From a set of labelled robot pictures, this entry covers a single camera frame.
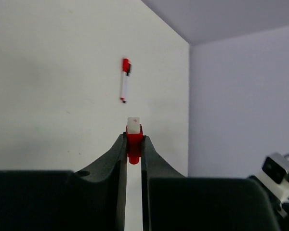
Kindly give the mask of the white marker red tip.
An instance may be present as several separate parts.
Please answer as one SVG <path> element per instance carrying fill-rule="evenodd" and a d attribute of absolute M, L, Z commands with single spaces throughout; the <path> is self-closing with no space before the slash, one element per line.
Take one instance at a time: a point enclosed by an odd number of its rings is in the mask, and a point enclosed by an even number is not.
<path fill-rule="evenodd" d="M 122 75 L 121 75 L 121 89 L 120 89 L 120 100 L 123 103 L 127 102 L 127 87 L 128 87 L 128 77 L 130 76 L 131 72 L 131 63 L 129 59 L 123 58 L 122 59 Z"/>

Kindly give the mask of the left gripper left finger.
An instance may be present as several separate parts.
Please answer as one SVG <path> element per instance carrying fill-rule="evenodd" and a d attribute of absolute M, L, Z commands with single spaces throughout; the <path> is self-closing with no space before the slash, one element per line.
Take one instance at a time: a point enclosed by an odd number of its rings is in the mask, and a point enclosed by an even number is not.
<path fill-rule="evenodd" d="M 70 170 L 0 170 L 0 231 L 122 231 L 127 140 Z"/>

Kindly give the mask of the red pen cap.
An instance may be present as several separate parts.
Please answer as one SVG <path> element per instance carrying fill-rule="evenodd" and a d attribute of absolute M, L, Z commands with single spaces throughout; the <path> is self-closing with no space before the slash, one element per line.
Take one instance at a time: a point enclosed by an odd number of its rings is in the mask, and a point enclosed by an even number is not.
<path fill-rule="evenodd" d="M 136 165 L 140 161 L 143 137 L 140 118 L 128 117 L 126 125 L 127 157 L 132 165 Z"/>

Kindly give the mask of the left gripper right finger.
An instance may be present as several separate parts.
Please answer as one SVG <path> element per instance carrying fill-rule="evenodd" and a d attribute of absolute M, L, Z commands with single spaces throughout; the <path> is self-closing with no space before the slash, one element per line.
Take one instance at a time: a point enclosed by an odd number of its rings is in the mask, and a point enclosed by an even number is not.
<path fill-rule="evenodd" d="M 142 142 L 145 231 L 277 231 L 269 198 L 252 178 L 192 178 Z"/>

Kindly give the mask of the white marker black tip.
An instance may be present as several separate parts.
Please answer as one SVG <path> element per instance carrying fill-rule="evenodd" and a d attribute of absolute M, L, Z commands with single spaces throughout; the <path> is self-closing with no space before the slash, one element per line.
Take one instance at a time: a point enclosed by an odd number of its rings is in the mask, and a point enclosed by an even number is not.
<path fill-rule="evenodd" d="M 128 84 L 130 79 L 132 65 L 130 63 L 126 63 L 122 70 L 122 84 L 121 84 L 121 95 L 120 99 L 123 103 L 127 103 L 127 92 L 128 92 Z"/>

